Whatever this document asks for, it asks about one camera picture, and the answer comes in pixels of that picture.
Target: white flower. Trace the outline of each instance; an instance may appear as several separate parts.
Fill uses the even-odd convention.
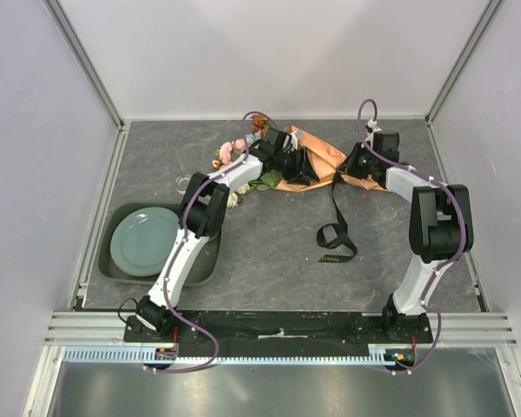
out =
[[[251,187],[249,187],[249,184],[243,184],[241,187],[239,187],[237,190],[235,190],[238,194],[245,194],[247,193]]]
[[[235,206],[237,206],[237,194],[232,193],[232,195],[228,197],[228,204],[226,205],[226,207],[230,209]]]

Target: small tag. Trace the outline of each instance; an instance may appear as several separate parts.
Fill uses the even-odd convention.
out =
[[[323,255],[319,262],[326,262],[326,263],[342,263],[345,261],[349,261],[352,257],[351,256],[341,256],[341,255]]]

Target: pink flower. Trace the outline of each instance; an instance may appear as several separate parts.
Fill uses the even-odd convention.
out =
[[[230,152],[232,151],[232,144],[230,142],[224,143],[220,147],[220,160],[224,165],[228,165],[232,161],[232,156]]]
[[[238,139],[234,143],[234,148],[236,148],[238,150],[245,150],[246,146],[247,145],[245,144],[245,139]]]

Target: dark green tray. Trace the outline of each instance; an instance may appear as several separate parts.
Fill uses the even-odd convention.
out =
[[[134,276],[123,272],[117,267],[110,254],[110,242],[115,228],[128,215],[139,209],[147,207],[162,207],[171,210],[179,215],[179,204],[167,204],[161,202],[130,202],[117,208],[110,218],[110,221],[102,232],[102,239],[98,249],[98,270],[102,278],[112,281],[126,282],[128,284],[150,284],[156,281],[158,274],[150,276]],[[205,284],[208,278],[214,271],[216,260],[218,259],[218,252],[220,251],[221,232],[208,242],[201,252],[197,255],[197,259],[189,271],[187,280],[185,280],[184,287],[194,287]]]

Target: black mounting plate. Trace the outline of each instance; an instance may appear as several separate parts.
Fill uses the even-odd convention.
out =
[[[415,333],[418,343],[432,342],[426,315],[420,316],[416,329],[402,328],[399,324],[385,334],[379,314],[201,310],[179,313],[211,332],[220,343],[219,355],[223,357],[367,356],[368,345],[372,343],[410,345],[411,333]],[[174,323],[178,329],[180,357],[212,354],[213,344],[206,335],[179,321]],[[267,337],[282,331],[286,337]],[[166,336],[161,338],[135,316],[130,316],[123,340],[139,343],[174,341],[173,329],[164,334]]]

